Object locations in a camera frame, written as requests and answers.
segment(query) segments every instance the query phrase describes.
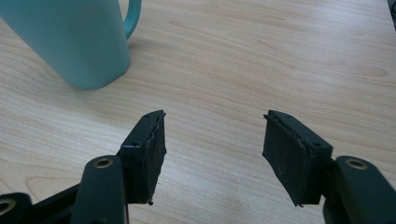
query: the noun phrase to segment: mug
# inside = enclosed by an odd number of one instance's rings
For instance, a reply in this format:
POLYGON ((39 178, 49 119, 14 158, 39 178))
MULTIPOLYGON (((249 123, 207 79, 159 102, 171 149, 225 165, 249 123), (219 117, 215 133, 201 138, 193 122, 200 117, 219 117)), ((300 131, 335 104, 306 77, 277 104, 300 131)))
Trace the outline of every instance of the mug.
POLYGON ((0 17, 67 83, 104 87, 128 69, 127 38, 141 0, 129 0, 124 23, 119 0, 1 0, 0 17))

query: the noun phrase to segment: mug handle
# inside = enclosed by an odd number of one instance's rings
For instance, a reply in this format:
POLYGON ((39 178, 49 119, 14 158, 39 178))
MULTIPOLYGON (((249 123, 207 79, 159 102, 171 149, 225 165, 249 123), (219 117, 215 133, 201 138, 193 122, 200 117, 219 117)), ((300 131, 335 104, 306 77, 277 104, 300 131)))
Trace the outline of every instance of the mug handle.
POLYGON ((140 9, 142 8, 142 0, 129 0, 128 12, 124 21, 124 30, 128 39, 134 32, 140 17, 140 9))

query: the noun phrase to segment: table surface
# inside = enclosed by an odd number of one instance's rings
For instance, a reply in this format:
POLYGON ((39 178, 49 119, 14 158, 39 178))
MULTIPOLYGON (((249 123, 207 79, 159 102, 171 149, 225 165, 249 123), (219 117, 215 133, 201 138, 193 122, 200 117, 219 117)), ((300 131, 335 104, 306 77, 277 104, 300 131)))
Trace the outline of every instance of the table surface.
POLYGON ((144 0, 128 45, 126 74, 84 91, 0 20, 0 194, 36 203, 77 184, 86 162, 115 154, 159 109, 168 154, 155 204, 130 205, 132 223, 323 223, 321 205, 294 207, 262 157, 269 109, 396 187, 386 1, 144 0))

